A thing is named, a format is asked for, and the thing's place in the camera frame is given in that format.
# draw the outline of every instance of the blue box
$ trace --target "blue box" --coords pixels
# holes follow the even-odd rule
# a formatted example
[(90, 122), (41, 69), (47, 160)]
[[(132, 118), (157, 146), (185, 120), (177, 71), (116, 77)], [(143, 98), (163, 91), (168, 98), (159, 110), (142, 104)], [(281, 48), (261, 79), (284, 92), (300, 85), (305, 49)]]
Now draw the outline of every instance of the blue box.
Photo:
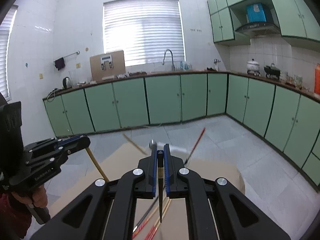
[(255, 3), (247, 6), (247, 14), (249, 22), (270, 22), (273, 18), (270, 9), (262, 3)]

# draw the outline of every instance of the orange container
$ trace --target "orange container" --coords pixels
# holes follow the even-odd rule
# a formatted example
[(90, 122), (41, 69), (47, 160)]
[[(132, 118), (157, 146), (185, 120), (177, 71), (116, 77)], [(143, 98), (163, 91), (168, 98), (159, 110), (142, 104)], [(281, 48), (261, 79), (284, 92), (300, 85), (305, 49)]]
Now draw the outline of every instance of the orange container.
[(320, 95), (320, 64), (317, 64), (315, 70), (315, 93)]

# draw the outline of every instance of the tiled floor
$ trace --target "tiled floor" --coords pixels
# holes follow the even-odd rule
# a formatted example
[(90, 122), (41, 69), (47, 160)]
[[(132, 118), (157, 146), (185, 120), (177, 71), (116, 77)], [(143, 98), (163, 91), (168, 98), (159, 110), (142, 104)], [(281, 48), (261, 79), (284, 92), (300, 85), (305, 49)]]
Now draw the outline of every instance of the tiled floor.
[[(298, 240), (320, 209), (320, 194), (271, 147), (227, 116), (184, 124), (128, 130), (137, 144), (148, 147), (151, 139), (189, 152), (203, 127), (206, 132), (195, 158), (235, 164), (245, 180), (246, 196)], [(90, 136), (91, 150), (99, 162), (126, 142), (122, 132)], [(73, 154), (61, 173), (46, 183), (49, 205), (94, 168), (85, 151)], [(39, 228), (33, 221), (26, 239)]]

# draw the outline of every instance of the human hand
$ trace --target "human hand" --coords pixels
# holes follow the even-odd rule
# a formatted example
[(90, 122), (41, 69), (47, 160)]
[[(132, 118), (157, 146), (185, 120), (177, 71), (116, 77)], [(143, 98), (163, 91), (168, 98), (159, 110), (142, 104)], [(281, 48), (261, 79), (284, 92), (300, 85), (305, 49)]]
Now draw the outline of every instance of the human hand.
[[(23, 204), (30, 205), (32, 204), (32, 200), (29, 197), (20, 197), (17, 193), (12, 192), (12, 196)], [(45, 208), (48, 204), (48, 197), (45, 191), (44, 185), (40, 186), (36, 189), (36, 191), (32, 195), (33, 205), (39, 208)]]

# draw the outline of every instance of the window blind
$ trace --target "window blind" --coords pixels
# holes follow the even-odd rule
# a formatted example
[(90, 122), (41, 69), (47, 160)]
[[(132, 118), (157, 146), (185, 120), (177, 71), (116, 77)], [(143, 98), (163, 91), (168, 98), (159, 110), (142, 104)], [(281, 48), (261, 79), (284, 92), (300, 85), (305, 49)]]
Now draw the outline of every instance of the window blind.
[(126, 66), (162, 62), (166, 49), (185, 58), (178, 0), (107, 2), (103, 26), (104, 52), (122, 49)]
[(7, 82), (7, 55), (10, 32), (12, 30), (14, 17), (17, 12), (17, 6), (13, 5), (3, 22), (0, 25), (0, 92), (4, 98), (9, 98), (8, 82)]

